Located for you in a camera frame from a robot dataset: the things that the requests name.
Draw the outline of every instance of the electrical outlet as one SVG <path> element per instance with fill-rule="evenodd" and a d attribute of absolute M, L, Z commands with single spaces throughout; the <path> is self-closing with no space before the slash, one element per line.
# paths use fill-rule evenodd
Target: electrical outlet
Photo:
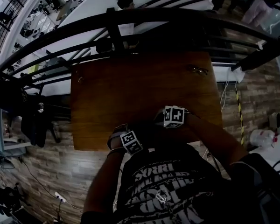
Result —
<path fill-rule="evenodd" d="M 61 196 L 59 193 L 55 192 L 55 196 L 60 200 L 62 200 L 63 202 L 66 202 L 66 199 L 63 196 Z"/>

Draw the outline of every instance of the brown tabletop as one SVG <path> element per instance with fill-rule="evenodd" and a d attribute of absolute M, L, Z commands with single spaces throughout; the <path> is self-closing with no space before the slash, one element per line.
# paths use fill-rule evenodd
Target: brown tabletop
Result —
<path fill-rule="evenodd" d="M 192 65 L 207 69 L 208 74 L 194 73 Z M 106 143 L 115 127 L 152 120 L 166 105 L 185 107 L 222 126 L 217 83 L 208 53 L 136 54 L 76 65 L 71 76 L 75 149 L 108 150 Z M 186 127 L 163 132 L 183 142 L 198 139 Z"/>

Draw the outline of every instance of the hazard tape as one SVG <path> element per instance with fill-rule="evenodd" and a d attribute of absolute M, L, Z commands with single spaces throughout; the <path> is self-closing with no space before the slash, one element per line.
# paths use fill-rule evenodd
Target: hazard tape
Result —
<path fill-rule="evenodd" d="M 241 103 L 240 103 L 240 101 L 239 101 L 238 90 L 237 90 L 237 87 L 236 87 L 236 86 L 235 86 L 235 94 L 236 94 L 236 96 L 237 96 L 238 112 L 239 112 L 239 117 L 240 117 L 240 121 L 241 121 L 241 135 L 242 135 L 241 145 L 243 145 L 243 144 L 244 144 L 243 114 L 242 114 L 242 107 L 241 107 Z"/>

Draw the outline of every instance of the graphic t-shirt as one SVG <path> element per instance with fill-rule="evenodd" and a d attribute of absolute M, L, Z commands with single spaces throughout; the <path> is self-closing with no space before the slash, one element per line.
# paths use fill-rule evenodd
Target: graphic t-shirt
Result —
<path fill-rule="evenodd" d="M 86 212 L 81 223 L 280 223 L 280 176 L 260 155 L 235 163 L 231 179 L 188 145 L 135 155 L 123 170 L 117 210 Z"/>

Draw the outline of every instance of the plastic bottle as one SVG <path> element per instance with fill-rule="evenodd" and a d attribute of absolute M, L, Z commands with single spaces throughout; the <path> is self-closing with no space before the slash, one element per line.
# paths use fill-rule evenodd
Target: plastic bottle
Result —
<path fill-rule="evenodd" d="M 250 135 L 251 144 L 258 147 L 269 147 L 277 140 L 272 130 L 256 129 Z"/>

